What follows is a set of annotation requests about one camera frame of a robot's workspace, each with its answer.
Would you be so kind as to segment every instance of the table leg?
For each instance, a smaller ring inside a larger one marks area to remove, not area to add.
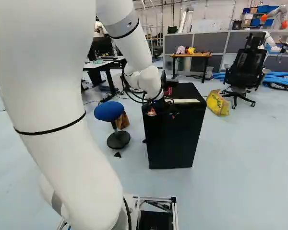
[[[204,67],[204,73],[203,73],[203,78],[202,78],[202,83],[205,82],[205,76],[206,76],[206,70],[207,70],[207,66],[208,66],[208,57],[205,58],[205,67]]]
[[[88,76],[91,79],[91,82],[93,84],[93,87],[98,86],[101,83],[104,83],[106,80],[101,79],[100,71],[93,69],[87,72]]]
[[[110,91],[111,91],[112,97],[114,97],[115,93],[116,93],[116,90],[115,90],[113,79],[112,79],[112,76],[111,76],[111,73],[110,73],[110,68],[107,68],[106,75],[107,75],[107,80],[108,80],[108,83],[109,83],[109,87],[110,87]]]
[[[175,61],[176,61],[176,58],[173,57],[173,76],[172,76],[172,79],[175,79]]]

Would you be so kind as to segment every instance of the white robot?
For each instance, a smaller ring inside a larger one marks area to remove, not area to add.
[[[129,84],[161,98],[158,69],[132,0],[0,0],[0,92],[42,172],[45,199],[72,229],[134,230],[137,220],[130,224],[124,200],[136,210],[139,198],[123,194],[92,139],[79,87],[96,14],[127,59]],[[160,200],[177,214],[175,201]]]
[[[269,12],[268,14],[264,14],[260,18],[261,25],[263,26],[263,24],[266,22],[268,18],[273,18],[277,16],[278,14],[279,14],[280,22],[281,22],[280,29],[281,30],[286,29],[288,27],[288,19],[287,19],[287,8],[285,5],[279,6],[278,8]],[[275,41],[271,37],[270,33],[268,31],[264,31],[264,32],[265,32],[265,37],[264,37],[265,41],[264,41],[264,44],[258,47],[259,49],[264,49],[266,45],[269,44],[269,46],[271,47],[271,52],[278,52],[281,54],[288,53],[288,43],[283,43],[282,47],[278,47],[275,44]]]

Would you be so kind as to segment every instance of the black pedestal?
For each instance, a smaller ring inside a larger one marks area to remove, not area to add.
[[[197,99],[197,103],[175,104],[175,118],[170,111],[159,111],[148,116],[148,105],[142,106],[145,139],[150,169],[192,167],[197,142],[202,128],[206,101],[193,83],[179,83],[172,88],[174,99]]]
[[[130,141],[130,134],[126,131],[112,133],[107,139],[107,145],[114,150],[124,148]]]

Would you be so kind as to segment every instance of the gray floor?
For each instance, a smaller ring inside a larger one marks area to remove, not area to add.
[[[120,71],[111,72],[120,87]],[[202,96],[224,88],[217,80],[201,84],[180,77],[180,81],[194,82]],[[90,89],[84,102],[103,96]],[[249,97],[257,101],[255,108],[238,101],[237,109],[227,117],[207,110],[193,167],[176,170],[148,168],[139,104],[115,98],[125,106],[131,122],[126,130],[132,140],[121,159],[113,157],[106,146],[112,128],[94,118],[97,103],[85,108],[93,138],[118,173],[125,192],[177,196],[181,230],[288,230],[288,92],[261,87]],[[41,198],[38,183],[36,164],[7,114],[1,112],[0,230],[56,228],[60,218]]]

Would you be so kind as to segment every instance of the metal frame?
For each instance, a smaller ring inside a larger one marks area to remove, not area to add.
[[[227,50],[227,46],[228,46],[228,41],[229,41],[229,37],[231,33],[239,33],[239,32],[263,32],[263,31],[268,31],[268,32],[288,32],[288,30],[275,30],[275,29],[258,29],[258,30],[220,30],[220,31],[211,31],[211,32],[203,32],[203,33],[181,33],[181,34],[165,34],[164,35],[164,45],[165,45],[165,39],[168,36],[176,36],[176,35],[190,35],[192,34],[192,46],[194,45],[194,35],[195,34],[211,34],[211,33],[223,33],[223,32],[228,32],[227,34],[227,38],[226,38],[226,42],[224,45],[224,49],[223,49],[223,53],[213,53],[212,55],[222,55],[222,59],[221,59],[221,63],[220,63],[220,67],[218,72],[222,71],[222,65],[224,62],[224,57],[226,54],[237,54],[237,53],[226,53]],[[166,56],[170,56],[172,54],[165,54],[165,46],[163,45],[163,60],[165,60]],[[268,56],[277,56],[276,54],[268,54]],[[195,72],[191,72],[191,71],[180,71],[180,73],[182,74],[183,72],[187,72],[189,74],[196,74]]]
[[[173,216],[173,230],[179,230],[178,226],[178,208],[175,197],[163,198],[163,197],[149,197],[149,196],[136,196],[136,195],[125,195],[126,201],[128,203],[129,209],[131,211],[131,218],[137,219],[136,225],[132,224],[132,230],[138,230],[139,221],[140,221],[140,212],[141,205],[144,203],[150,204],[154,207],[157,207],[163,211],[171,213]],[[169,209],[164,208],[160,203],[168,203]],[[65,225],[69,225],[64,218],[61,218],[56,230],[62,230]]]

